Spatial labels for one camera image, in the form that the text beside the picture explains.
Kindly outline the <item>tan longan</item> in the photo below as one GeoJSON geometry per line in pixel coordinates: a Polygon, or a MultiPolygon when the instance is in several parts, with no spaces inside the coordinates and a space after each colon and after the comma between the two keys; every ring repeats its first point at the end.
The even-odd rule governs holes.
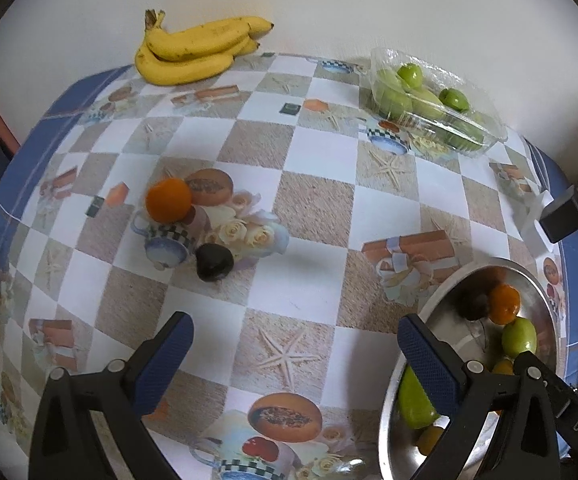
{"type": "Polygon", "coordinates": [[[513,362],[508,358],[500,359],[492,368],[492,373],[497,375],[512,375],[513,362]]]}
{"type": "Polygon", "coordinates": [[[429,456],[430,453],[438,444],[441,436],[444,434],[444,429],[438,426],[429,426],[420,434],[416,441],[416,448],[423,456],[429,456]]]}

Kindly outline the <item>round green fruit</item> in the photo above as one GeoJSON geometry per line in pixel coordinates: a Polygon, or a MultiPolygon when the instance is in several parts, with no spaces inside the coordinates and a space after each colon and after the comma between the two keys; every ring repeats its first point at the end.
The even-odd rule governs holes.
{"type": "Polygon", "coordinates": [[[534,353],[537,349],[537,332],[528,318],[517,316],[502,330],[502,350],[509,359],[514,360],[523,352],[534,353]]]}

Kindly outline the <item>large green mango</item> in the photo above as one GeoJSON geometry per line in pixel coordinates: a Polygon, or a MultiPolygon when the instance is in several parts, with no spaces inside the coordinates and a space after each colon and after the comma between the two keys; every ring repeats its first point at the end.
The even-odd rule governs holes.
{"type": "Polygon", "coordinates": [[[397,407],[400,417],[412,430],[431,426],[440,417],[409,365],[405,367],[400,381],[397,407]]]}

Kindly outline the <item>orange tangerine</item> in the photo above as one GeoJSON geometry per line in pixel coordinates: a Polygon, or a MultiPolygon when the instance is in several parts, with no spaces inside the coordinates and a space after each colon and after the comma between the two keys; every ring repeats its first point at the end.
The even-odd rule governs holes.
{"type": "Polygon", "coordinates": [[[495,324],[505,326],[513,322],[521,307],[520,292],[513,286],[499,283],[490,290],[488,318],[495,324]]]}
{"type": "Polygon", "coordinates": [[[167,178],[148,189],[144,206],[155,222],[182,221],[191,209],[191,190],[182,179],[167,178]]]}

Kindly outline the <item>black plum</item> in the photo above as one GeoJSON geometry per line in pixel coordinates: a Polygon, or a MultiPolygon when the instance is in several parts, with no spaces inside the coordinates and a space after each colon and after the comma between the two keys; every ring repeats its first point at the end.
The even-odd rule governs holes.
{"type": "Polygon", "coordinates": [[[231,251],[219,244],[205,243],[196,249],[197,276],[204,282],[226,278],[234,268],[231,251]]]}
{"type": "Polygon", "coordinates": [[[456,293],[456,312],[460,318],[475,322],[488,317],[490,300],[486,290],[463,289],[456,293]]]}

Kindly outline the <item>large steel bowl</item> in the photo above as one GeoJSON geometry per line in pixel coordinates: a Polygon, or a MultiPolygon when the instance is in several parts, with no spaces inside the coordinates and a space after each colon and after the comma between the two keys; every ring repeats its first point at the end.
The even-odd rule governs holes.
{"type": "MultiPolygon", "coordinates": [[[[418,315],[434,336],[447,342],[460,359],[478,361],[491,370],[504,356],[502,328],[487,318],[473,322],[460,318],[458,309],[471,301],[480,304],[499,283],[509,284],[520,292],[519,314],[528,318],[536,329],[536,356],[561,376],[566,368],[566,357],[560,344],[559,322],[548,304],[546,286],[519,263],[487,258],[463,266],[426,300],[418,315]]],[[[414,445],[415,431],[405,424],[397,408],[398,389],[407,360],[403,352],[397,352],[396,356],[380,417],[378,460],[383,478],[408,479],[424,457],[414,445]]]]}

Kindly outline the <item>black power adapter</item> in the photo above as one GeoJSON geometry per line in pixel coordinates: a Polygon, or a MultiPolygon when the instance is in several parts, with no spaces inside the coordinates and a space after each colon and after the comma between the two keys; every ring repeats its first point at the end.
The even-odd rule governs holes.
{"type": "Polygon", "coordinates": [[[548,204],[539,224],[551,243],[558,243],[578,230],[578,197],[560,196],[548,204]]]}

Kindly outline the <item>white adapter base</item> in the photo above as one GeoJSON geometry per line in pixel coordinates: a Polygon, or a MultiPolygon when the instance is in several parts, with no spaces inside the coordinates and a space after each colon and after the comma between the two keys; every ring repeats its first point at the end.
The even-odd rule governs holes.
{"type": "Polygon", "coordinates": [[[530,201],[528,214],[520,226],[521,238],[534,258],[550,254],[554,249],[554,243],[540,224],[545,208],[553,201],[554,198],[547,190],[535,195],[530,201]]]}

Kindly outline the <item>checkered vinyl tablecloth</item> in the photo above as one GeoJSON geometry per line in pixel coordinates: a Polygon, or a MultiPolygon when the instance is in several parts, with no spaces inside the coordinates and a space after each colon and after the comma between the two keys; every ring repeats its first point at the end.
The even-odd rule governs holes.
{"type": "Polygon", "coordinates": [[[560,169],[517,133],[485,156],[442,162],[383,151],[382,122],[355,67],[265,53],[188,87],[147,84],[131,68],[73,84],[0,182],[0,466],[26,475],[33,422],[54,364],[96,372],[125,359],[177,310],[193,344],[146,424],[185,479],[214,471],[191,449],[242,434],[269,393],[304,396],[324,424],[291,478],[322,476],[377,439],[396,359],[396,325],[438,284],[412,283],[362,253],[373,240],[443,230],[462,263],[522,264],[556,304],[566,379],[578,382],[578,235],[534,258],[519,233],[521,192],[561,192],[560,169]],[[191,209],[159,223],[144,206],[184,180],[191,209]],[[197,276],[196,249],[228,248],[220,281],[197,276]]]}

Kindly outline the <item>clear plastic fruit box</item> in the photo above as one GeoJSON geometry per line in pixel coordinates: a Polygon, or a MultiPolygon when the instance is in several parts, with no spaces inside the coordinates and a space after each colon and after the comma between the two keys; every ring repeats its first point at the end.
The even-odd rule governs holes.
{"type": "Polygon", "coordinates": [[[369,81],[374,110],[419,144],[478,157],[507,141],[486,92],[422,58],[374,48],[369,81]]]}

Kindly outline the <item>yellow banana bunch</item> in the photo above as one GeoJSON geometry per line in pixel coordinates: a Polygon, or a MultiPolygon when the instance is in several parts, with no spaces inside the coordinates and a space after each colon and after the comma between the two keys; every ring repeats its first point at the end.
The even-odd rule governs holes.
{"type": "Polygon", "coordinates": [[[164,11],[144,12],[144,39],[135,54],[140,76],[155,86],[178,86],[226,72],[239,56],[255,52],[274,24],[259,16],[224,18],[180,32],[163,27],[164,11]]]}

